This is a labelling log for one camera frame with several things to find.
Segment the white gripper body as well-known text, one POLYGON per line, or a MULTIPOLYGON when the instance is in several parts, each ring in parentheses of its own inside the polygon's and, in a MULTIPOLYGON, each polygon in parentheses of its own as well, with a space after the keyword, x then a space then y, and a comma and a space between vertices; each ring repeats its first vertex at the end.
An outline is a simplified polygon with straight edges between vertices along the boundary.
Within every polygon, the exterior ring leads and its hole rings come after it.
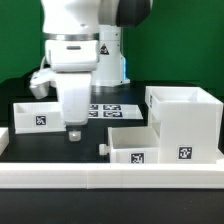
POLYGON ((85 125, 91 99, 92 72, 99 61, 99 42, 45 42, 45 56, 55 73, 61 118, 65 125, 85 125))

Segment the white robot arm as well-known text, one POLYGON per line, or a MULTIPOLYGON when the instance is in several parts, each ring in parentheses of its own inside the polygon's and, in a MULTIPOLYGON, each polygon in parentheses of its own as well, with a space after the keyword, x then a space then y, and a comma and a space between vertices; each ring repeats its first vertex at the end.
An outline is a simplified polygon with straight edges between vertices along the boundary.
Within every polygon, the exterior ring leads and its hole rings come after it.
POLYGON ((40 0, 44 12, 44 70, 56 87, 69 139, 81 139, 88 122, 92 73, 100 60, 101 27, 133 28, 150 14, 153 0, 40 0))

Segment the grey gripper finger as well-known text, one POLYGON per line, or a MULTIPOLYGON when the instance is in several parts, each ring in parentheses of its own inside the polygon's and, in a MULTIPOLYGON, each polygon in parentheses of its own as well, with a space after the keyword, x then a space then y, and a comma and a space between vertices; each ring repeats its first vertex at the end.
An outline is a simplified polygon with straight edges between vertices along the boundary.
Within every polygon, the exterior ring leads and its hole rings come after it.
POLYGON ((81 127, 80 126, 68 126, 68 137, 71 142, 78 142, 81 140, 81 127))

